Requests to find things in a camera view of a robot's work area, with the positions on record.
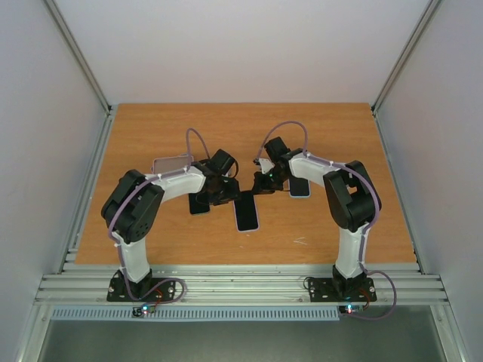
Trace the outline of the black phone lilac edge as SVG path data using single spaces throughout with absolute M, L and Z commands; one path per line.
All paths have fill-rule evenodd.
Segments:
M 206 192 L 189 193 L 189 213 L 192 216 L 202 215 L 210 212 L 208 194 Z

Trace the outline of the pink clear phone case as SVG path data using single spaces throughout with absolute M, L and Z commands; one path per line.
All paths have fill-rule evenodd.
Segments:
M 183 169 L 193 162 L 193 157 L 188 154 L 182 154 L 171 157 L 155 158 L 152 163 L 151 171 L 153 174 L 169 173 L 175 170 Z

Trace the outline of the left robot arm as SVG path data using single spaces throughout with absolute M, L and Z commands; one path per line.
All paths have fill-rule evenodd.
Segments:
M 101 210 L 108 236 L 116 248 L 120 266 L 109 282 L 110 302 L 159 300 L 174 302 L 179 278 L 156 278 L 147 260 L 146 237 L 160 206 L 184 195 L 199 195 L 210 206 L 227 204 L 241 197 L 238 181 L 230 176 L 238 162 L 219 149 L 202 161 L 167 173 L 144 174 L 129 170 L 119 181 Z

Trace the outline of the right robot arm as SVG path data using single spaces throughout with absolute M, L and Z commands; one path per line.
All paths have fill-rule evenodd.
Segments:
M 264 140 L 262 148 L 269 159 L 254 160 L 260 170 L 254 174 L 253 194 L 281 191 L 290 177 L 305 179 L 325 189 L 340 236 L 331 289 L 340 299 L 353 297 L 367 277 L 366 243 L 381 210 L 380 198 L 365 166 L 360 161 L 342 164 L 303 149 L 291 150 L 281 137 Z

